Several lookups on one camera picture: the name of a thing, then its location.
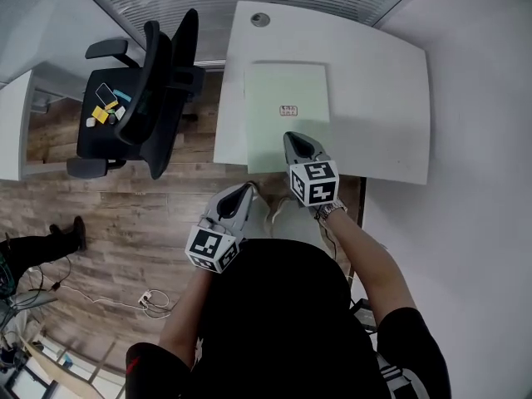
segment person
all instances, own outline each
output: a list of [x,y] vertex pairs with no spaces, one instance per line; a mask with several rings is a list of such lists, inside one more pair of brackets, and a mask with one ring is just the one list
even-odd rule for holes
[[17,291],[18,280],[33,266],[55,262],[68,254],[86,249],[85,224],[80,216],[68,232],[55,224],[48,236],[9,238],[0,243],[0,298]]
[[[259,202],[246,224],[255,233]],[[157,345],[127,351],[126,397],[451,397],[445,359],[391,255],[340,200],[317,210],[367,292],[377,352],[318,223],[286,199],[271,234],[247,233],[222,274],[195,270]],[[393,396],[393,377],[421,387]]]

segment wooden floor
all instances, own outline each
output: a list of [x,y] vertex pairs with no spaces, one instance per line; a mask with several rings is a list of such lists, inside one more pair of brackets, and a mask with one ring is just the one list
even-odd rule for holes
[[[44,235],[49,224],[66,227],[79,214],[86,223],[88,250],[71,256],[71,275],[63,285],[94,299],[131,305],[137,305],[146,289],[156,288],[175,303],[194,270],[184,252],[190,227],[212,194],[255,180],[271,205],[288,195],[284,174],[248,175],[243,166],[212,162],[220,85],[221,74],[209,74],[202,97],[188,105],[186,111],[197,113],[199,119],[181,124],[170,165],[159,180],[150,178],[145,163],[135,162],[96,180],[53,173],[24,182],[1,181],[0,233]],[[61,162],[75,156],[80,110],[78,102],[64,100],[46,115],[35,115],[28,159]],[[358,178],[344,177],[340,194],[356,217]],[[337,261],[345,272],[349,270],[342,252]],[[65,259],[42,265],[53,280],[64,277],[67,270]],[[40,278],[39,272],[26,273],[19,292],[29,289],[30,282],[38,286]],[[52,283],[45,279],[44,285]],[[125,368],[127,348],[134,342],[156,341],[164,324],[133,308],[90,303],[67,288],[60,288],[57,295],[59,301],[34,312],[46,320],[47,334],[94,360],[116,337],[117,347],[108,362],[119,370]]]

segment white electrical cable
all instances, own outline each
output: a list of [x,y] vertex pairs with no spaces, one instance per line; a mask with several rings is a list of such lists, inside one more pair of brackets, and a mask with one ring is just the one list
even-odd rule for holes
[[[43,276],[44,276],[44,278],[46,278],[51,283],[55,283],[55,281],[53,281],[52,279],[49,279],[48,276],[46,276],[44,274],[43,274]],[[161,306],[161,305],[156,305],[156,304],[152,304],[152,303],[146,303],[144,307],[140,307],[140,306],[133,306],[132,304],[126,304],[126,303],[117,302],[115,300],[111,300],[110,298],[97,298],[96,300],[94,300],[94,299],[90,298],[89,296],[87,296],[82,291],[80,291],[79,289],[75,289],[73,287],[69,287],[68,285],[63,285],[63,284],[61,286],[63,288],[67,288],[67,289],[70,289],[71,291],[74,291],[76,293],[81,294],[84,298],[86,298],[87,300],[90,300],[91,303],[108,302],[108,303],[111,303],[111,304],[118,304],[120,306],[124,306],[125,308],[133,308],[133,309],[136,309],[136,310],[141,310],[141,311],[144,312],[144,314],[148,318],[155,319],[155,320],[156,319],[167,318],[167,317],[170,316],[171,309],[166,308],[166,306],[168,306],[170,304],[170,298],[168,297],[168,295],[166,293],[163,293],[162,291],[160,291],[158,289],[151,289],[151,290],[148,290],[148,291],[150,293],[157,292],[157,293],[163,294],[166,297],[166,304]],[[154,309],[150,309],[150,305],[153,306],[154,308],[157,308],[158,310],[166,311],[166,312],[168,312],[168,314],[163,316],[163,317],[161,317],[161,318],[153,318],[148,313],[146,313],[146,310],[151,311],[151,312],[155,312],[155,313],[160,313],[160,312],[159,311],[155,311]]]

